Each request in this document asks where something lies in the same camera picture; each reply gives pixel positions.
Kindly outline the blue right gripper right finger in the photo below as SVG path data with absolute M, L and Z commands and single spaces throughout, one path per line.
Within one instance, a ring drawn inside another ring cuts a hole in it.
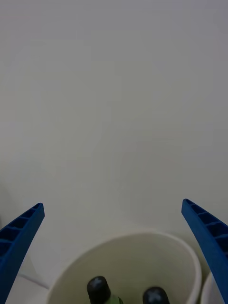
M 225 303 L 228 302 L 228 226 L 184 199 L 181 213 L 194 234 Z

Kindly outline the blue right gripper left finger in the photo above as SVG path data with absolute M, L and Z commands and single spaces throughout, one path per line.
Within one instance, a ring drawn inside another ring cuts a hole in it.
M 0 303 L 4 304 L 45 217 L 41 202 L 0 230 Z

